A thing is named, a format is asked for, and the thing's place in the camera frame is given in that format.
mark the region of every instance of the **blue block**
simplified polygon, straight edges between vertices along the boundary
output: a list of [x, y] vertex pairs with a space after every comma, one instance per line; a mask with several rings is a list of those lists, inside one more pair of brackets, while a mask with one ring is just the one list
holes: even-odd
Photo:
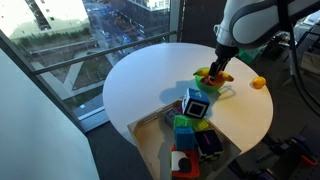
[[210, 101], [205, 92], [188, 88], [182, 101], [182, 112], [186, 116], [202, 119], [209, 105]]
[[177, 126], [174, 130], [175, 144], [178, 151], [193, 150], [195, 145], [192, 127]]

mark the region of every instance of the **white wall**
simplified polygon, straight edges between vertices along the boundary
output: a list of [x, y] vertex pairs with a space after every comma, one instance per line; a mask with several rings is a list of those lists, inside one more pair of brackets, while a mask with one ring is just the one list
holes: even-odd
[[0, 179], [99, 179], [87, 138], [1, 49]]

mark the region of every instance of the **table top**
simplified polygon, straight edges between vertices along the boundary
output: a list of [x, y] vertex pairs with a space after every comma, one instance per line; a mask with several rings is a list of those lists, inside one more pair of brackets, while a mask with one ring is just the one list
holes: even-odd
[[[193, 73], [216, 58], [213, 48], [189, 43], [152, 45], [127, 55], [110, 71], [103, 88], [111, 123], [135, 145], [127, 125], [184, 96], [187, 88], [198, 89]], [[267, 133], [272, 99], [266, 86], [250, 86], [258, 75], [237, 58], [225, 71], [235, 80], [209, 95], [207, 117], [244, 153]]]

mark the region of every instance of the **floor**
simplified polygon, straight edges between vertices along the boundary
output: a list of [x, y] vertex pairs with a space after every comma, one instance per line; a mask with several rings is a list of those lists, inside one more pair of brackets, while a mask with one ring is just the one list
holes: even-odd
[[[273, 121], [268, 132], [271, 137], [288, 138], [298, 134], [306, 124], [320, 130], [319, 117], [306, 106], [294, 84], [289, 81], [283, 85], [289, 78], [287, 61], [283, 62], [282, 58], [261, 58], [249, 65], [267, 79], [274, 105]], [[303, 79], [310, 92], [320, 98], [320, 93], [317, 93], [319, 82], [306, 77]], [[122, 138], [110, 122], [88, 132], [87, 137], [101, 180], [152, 179], [136, 147]], [[277, 157], [256, 163], [259, 157], [268, 152], [268, 148], [259, 143], [237, 160], [244, 170], [257, 171], [260, 168], [270, 167], [275, 162]], [[217, 179], [238, 178], [227, 168]]]

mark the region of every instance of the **black cable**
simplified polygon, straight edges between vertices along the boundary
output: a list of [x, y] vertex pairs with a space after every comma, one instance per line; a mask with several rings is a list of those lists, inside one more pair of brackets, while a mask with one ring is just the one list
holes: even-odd
[[309, 97], [313, 103], [315, 103], [318, 107], [320, 107], [319, 101], [314, 98], [312, 94], [306, 89], [302, 78], [301, 74], [299, 71], [299, 66], [298, 66], [298, 60], [297, 60], [297, 53], [296, 53], [296, 46], [295, 46], [295, 41], [294, 41], [294, 33], [293, 33], [293, 28], [290, 28], [290, 57], [291, 57], [291, 63], [290, 63], [290, 74], [292, 77], [292, 80], [301, 96], [303, 101], [308, 105], [308, 107], [320, 117], [320, 113], [310, 104], [310, 102], [306, 99], [305, 96]]

